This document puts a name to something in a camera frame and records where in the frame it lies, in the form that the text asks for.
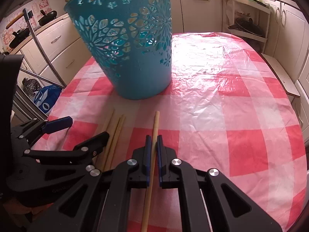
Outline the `person left hand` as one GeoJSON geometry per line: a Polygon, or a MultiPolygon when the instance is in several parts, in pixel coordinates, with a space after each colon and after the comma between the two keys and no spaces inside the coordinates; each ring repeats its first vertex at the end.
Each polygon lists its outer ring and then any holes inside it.
{"type": "Polygon", "coordinates": [[[53,203],[51,204],[46,204],[43,206],[38,206],[38,207],[26,207],[22,205],[17,199],[11,199],[8,200],[3,204],[4,209],[9,213],[9,214],[17,214],[17,215],[24,215],[28,213],[32,213],[33,215],[37,215],[41,213],[42,211],[45,211],[48,209],[50,206],[52,206],[53,203]]]}

